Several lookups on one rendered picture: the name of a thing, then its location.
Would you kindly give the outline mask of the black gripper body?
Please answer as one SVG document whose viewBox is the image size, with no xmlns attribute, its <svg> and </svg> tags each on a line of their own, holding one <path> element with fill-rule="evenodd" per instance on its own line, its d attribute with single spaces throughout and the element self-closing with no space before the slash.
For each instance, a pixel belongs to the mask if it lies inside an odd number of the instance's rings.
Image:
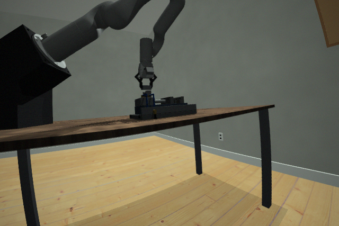
<svg viewBox="0 0 339 226">
<path fill-rule="evenodd" d="M 154 77 L 154 74 L 153 75 L 146 75 L 146 71 L 144 68 L 146 67 L 153 67 L 153 64 L 151 62 L 141 62 L 139 63 L 139 67 L 138 67 L 138 72 L 139 72 L 139 76 L 138 78 L 153 78 Z"/>
</svg>

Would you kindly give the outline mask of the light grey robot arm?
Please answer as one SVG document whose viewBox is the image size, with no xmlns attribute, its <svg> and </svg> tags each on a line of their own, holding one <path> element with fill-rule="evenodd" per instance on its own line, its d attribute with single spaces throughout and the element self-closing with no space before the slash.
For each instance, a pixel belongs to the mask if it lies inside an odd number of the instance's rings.
<svg viewBox="0 0 339 226">
<path fill-rule="evenodd" d="M 90 44 L 110 27 L 124 29 L 150 0 L 106 1 L 92 8 L 84 16 L 66 25 L 50 36 L 32 36 L 44 57 L 59 69 L 65 69 L 64 59 Z M 140 62 L 153 62 L 163 46 L 165 33 L 184 8 L 185 0 L 170 0 L 153 27 L 154 40 L 140 39 Z"/>
</svg>

